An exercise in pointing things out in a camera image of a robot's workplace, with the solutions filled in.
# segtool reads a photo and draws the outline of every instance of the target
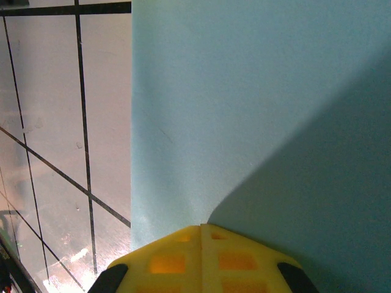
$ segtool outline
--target light blue wall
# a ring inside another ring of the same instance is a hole
[[[206,222],[390,48],[390,17],[388,0],[134,1],[133,247]]]
[[[296,258],[320,292],[390,292],[391,48],[210,223]]]

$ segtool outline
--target yellow plastic casing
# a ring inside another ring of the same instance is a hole
[[[214,225],[189,226],[114,261],[117,293],[291,293],[277,264],[291,257]]]

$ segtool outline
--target grout line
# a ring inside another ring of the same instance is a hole
[[[91,194],[92,189],[91,189],[91,172],[90,172],[90,152],[89,152],[88,129],[87,129],[86,86],[84,83],[84,67],[83,67],[79,0],[75,0],[75,19],[76,19],[76,36],[78,41],[78,60],[79,60],[79,77],[80,77],[80,92],[81,92],[81,112],[82,112],[83,134],[84,134],[84,149],[86,154],[87,190],[88,193]],[[93,272],[96,276],[98,275],[97,248],[95,242],[95,226],[93,223],[93,207],[92,207],[92,200],[90,197],[88,199],[88,204],[89,204],[89,212],[90,212]]]
[[[68,175],[66,175],[63,171],[58,169],[56,166],[54,166],[52,163],[48,162],[46,159],[44,159],[41,155],[39,155],[37,152],[26,146],[23,142],[18,140],[15,136],[13,136],[11,133],[6,131],[3,127],[0,126],[0,131],[2,131],[5,135],[10,137],[12,140],[14,140],[16,143],[18,143],[21,147],[25,148],[33,154],[38,160],[43,162],[46,166],[48,166],[51,170],[55,171],[58,175],[63,177],[63,179],[67,180],[70,184],[75,186],[77,189],[79,189],[82,193],[87,195],[92,199],[92,201],[96,202],[98,205],[100,205],[103,209],[105,209],[108,213],[110,213],[113,217],[115,217],[117,220],[122,222],[124,225],[126,225],[128,228],[131,228],[131,223],[128,219],[126,219],[123,215],[121,215],[119,212],[113,210],[112,207],[110,207],[108,204],[97,198],[94,194],[89,193],[87,189],[85,189],[82,185],[77,183],[75,180],[70,178]]]
[[[8,204],[11,205],[11,207],[15,210],[15,212],[19,215],[19,217],[21,217],[21,219],[30,228],[30,230],[38,237],[38,239],[41,241],[41,243],[50,251],[50,253],[54,256],[54,258],[59,262],[59,264],[67,271],[67,273],[69,274],[69,276],[71,276],[73,281],[75,281],[76,284],[85,292],[86,290],[84,290],[83,286],[81,286],[81,284],[75,278],[75,276],[67,269],[67,267],[62,263],[62,261],[58,258],[58,256],[52,251],[52,249],[50,249],[49,245],[46,244],[46,242],[38,235],[37,232],[35,232],[35,230],[33,229],[33,227],[31,227],[29,222],[27,222],[27,220],[21,215],[21,213],[16,209],[16,207],[14,207],[13,204],[11,204],[11,202],[8,200],[8,198],[4,194],[2,194],[1,191],[0,191],[0,194],[5,198],[5,200],[8,202]]]
[[[26,143],[26,135],[23,134],[24,137],[24,143]],[[30,180],[31,180],[31,187],[32,187],[32,194],[34,196],[34,204],[35,204],[35,211],[37,213],[37,220],[38,220],[38,228],[39,228],[39,234],[41,235],[41,239],[43,239],[42,236],[42,228],[41,228],[41,221],[39,219],[39,212],[38,212],[38,204],[37,204],[37,196],[35,194],[35,187],[34,187],[34,181],[32,179],[32,172],[31,172],[31,164],[30,164],[30,155],[29,152],[26,150],[26,155],[27,155],[27,163],[29,164],[29,173],[30,173]],[[42,241],[42,251],[43,251],[43,259],[45,260],[45,267],[46,267],[46,274],[48,275],[49,279],[49,269],[48,269],[48,262],[46,260],[46,253],[45,253],[45,248],[43,246],[43,241]]]
[[[0,177],[1,177],[2,186],[3,186],[3,188],[4,188],[5,198],[8,199],[8,197],[7,197],[7,191],[6,191],[6,189],[5,189],[5,184],[4,184],[4,178],[2,177],[1,167],[0,167]],[[19,248],[18,248],[18,241],[16,241],[15,228],[13,227],[11,209],[10,209],[10,204],[8,203],[8,200],[7,200],[7,206],[8,206],[8,212],[9,212],[9,214],[10,214],[10,220],[11,220],[13,238],[14,238],[14,240],[15,240],[16,252],[18,253],[18,258],[19,258],[19,260],[20,260],[20,253],[19,253]]]
[[[74,5],[22,8],[22,9],[5,9],[0,10],[0,16],[48,16],[48,15],[74,15]],[[100,15],[100,14],[123,14],[131,13],[131,1],[101,3],[101,4],[84,4],[80,5],[80,15]]]
[[[11,67],[12,67],[12,76],[13,76],[13,85],[15,87],[16,91],[16,98],[18,100],[18,108],[19,108],[19,116],[20,116],[20,122],[22,124],[22,129],[24,129],[24,123],[23,123],[23,117],[22,117],[22,110],[20,106],[20,100],[19,100],[19,91],[18,91],[18,86],[16,84],[16,76],[15,76],[15,67],[13,66],[13,58],[12,58],[12,52],[11,52],[11,44],[10,44],[10,39],[8,35],[8,29],[7,29],[7,22],[5,20],[5,16],[2,17],[3,23],[4,23],[4,29],[5,29],[5,36],[7,37],[7,44],[8,44],[8,52],[10,56],[10,61],[11,61]]]
[[[23,116],[22,116],[22,110],[21,110],[21,106],[20,106],[18,85],[17,85],[17,83],[16,83],[15,67],[13,66],[13,58],[12,58],[12,52],[11,52],[11,44],[10,44],[10,39],[9,39],[9,35],[8,35],[8,30],[7,30],[7,22],[6,22],[4,16],[2,17],[2,19],[3,19],[3,22],[4,22],[5,35],[6,35],[6,37],[7,37],[9,56],[10,56],[11,67],[12,67],[13,83],[14,83],[14,86],[15,86],[16,99],[17,99],[17,101],[18,101],[20,122],[21,122],[22,129],[23,129],[23,128],[24,128]],[[27,146],[27,140],[26,140],[26,134],[25,134],[25,133],[23,133],[23,139],[24,139],[24,144]],[[40,219],[39,219],[37,197],[36,197],[36,194],[35,194],[34,182],[33,182],[33,180],[32,180],[32,172],[31,172],[30,157],[29,157],[29,152],[28,152],[27,150],[26,150],[26,156],[27,156],[27,162],[28,162],[28,164],[29,164],[29,173],[30,173],[32,194],[33,194],[33,196],[34,196],[35,211],[36,211],[36,213],[37,213],[37,220],[38,220],[39,233],[40,233],[40,235],[41,235],[41,238],[43,238],[43,236],[42,236],[42,229],[41,229],[41,222],[40,222]],[[42,251],[43,251],[43,258],[44,258],[44,260],[45,260],[46,274],[47,274],[48,279],[49,279],[48,263],[47,263],[47,261],[46,261],[46,254],[45,254],[45,248],[44,248],[44,246],[43,246],[43,242],[42,242]]]

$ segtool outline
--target white tile wall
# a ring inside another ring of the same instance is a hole
[[[39,233],[26,150],[1,131],[0,146],[0,167],[7,198]]]
[[[82,5],[104,2],[118,1],[80,0]],[[30,3],[30,7],[46,7],[72,5],[73,0]],[[6,20],[25,127],[22,129],[20,122],[2,25],[0,123],[5,121],[5,131],[22,143],[24,133],[33,153],[86,189],[75,16],[8,16]],[[129,220],[131,15],[81,15],[81,34],[92,193]],[[40,239],[31,230],[26,232],[28,226],[13,215],[14,242],[22,248],[23,263],[43,292],[81,292],[61,263],[88,290],[96,279],[88,197],[33,153],[29,157],[43,240],[60,259],[45,249],[50,281]],[[26,150],[2,131],[0,168],[5,183],[3,186],[0,181],[0,192],[7,191],[12,204],[40,235]],[[0,208],[8,212],[1,195]],[[95,202],[93,219],[97,269],[101,272],[130,251],[130,228]],[[12,229],[7,231],[12,238]],[[37,261],[35,252],[41,254]]]
[[[130,229],[93,203],[95,241],[97,243],[98,273],[107,269],[113,260],[130,252]]]
[[[45,248],[46,259],[50,263],[48,267],[49,281],[43,282],[45,289],[49,293],[72,292],[83,293],[83,290],[77,285],[67,271],[61,266],[51,252]]]
[[[86,187],[74,16],[7,18],[27,144]]]
[[[131,15],[81,15],[92,192],[130,220]]]
[[[0,26],[0,127],[23,141],[15,85],[4,26]]]
[[[29,0],[30,8],[73,5],[74,0]]]
[[[9,212],[7,200],[5,200],[4,191],[1,188],[0,184],[0,227],[1,227],[1,235],[6,239],[8,245],[13,250],[14,255],[18,258],[18,254],[16,253],[16,239],[13,234],[13,222],[16,222],[16,213]]]
[[[47,274],[42,243],[20,217],[16,219],[14,226],[20,261],[37,283],[37,286],[43,292],[46,292],[43,281],[47,279]]]
[[[128,2],[129,0],[79,0],[80,4]]]
[[[88,197],[40,160],[32,157],[31,165],[43,240],[87,287],[93,282]]]

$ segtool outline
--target floor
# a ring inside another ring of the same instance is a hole
[[[43,292],[130,250],[130,3],[104,2],[1,12],[2,233]]]

